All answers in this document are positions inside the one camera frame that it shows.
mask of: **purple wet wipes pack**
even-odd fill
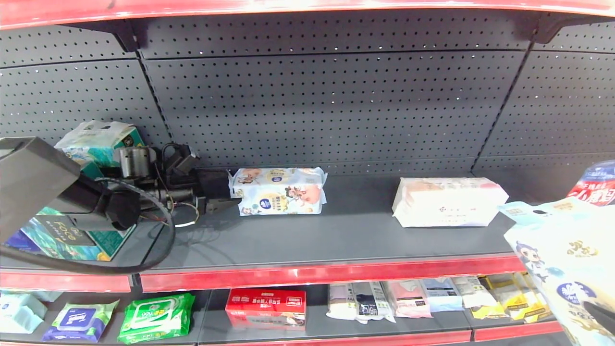
[[[98,342],[119,300],[111,304],[66,304],[43,335],[43,341],[89,340]]]

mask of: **baby wipes pack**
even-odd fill
[[[320,214],[327,202],[321,168],[242,168],[229,176],[239,215]]]
[[[113,156],[116,148],[143,145],[137,128],[131,124],[92,120],[80,123],[54,147],[79,163],[93,161],[98,167],[119,167]]]
[[[615,345],[615,336],[583,307],[589,302],[615,311],[613,208],[575,197],[501,208],[517,222],[504,237],[574,345]]]
[[[89,340],[98,342],[119,300],[110,304],[66,304],[43,335],[43,341]]]
[[[32,334],[47,308],[31,294],[0,296],[0,333]]]
[[[117,341],[129,345],[185,336],[190,331],[193,303],[190,293],[136,300],[125,309]]]

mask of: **metal cylinder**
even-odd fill
[[[152,153],[148,147],[127,147],[119,149],[122,176],[128,179],[147,178],[150,175]]]

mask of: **green wet wipes pack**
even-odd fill
[[[125,309],[117,341],[135,342],[185,336],[190,331],[194,296],[190,293],[136,300]]]

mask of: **red tissue box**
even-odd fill
[[[306,328],[306,293],[278,289],[232,289],[226,313],[234,327],[289,329]]]

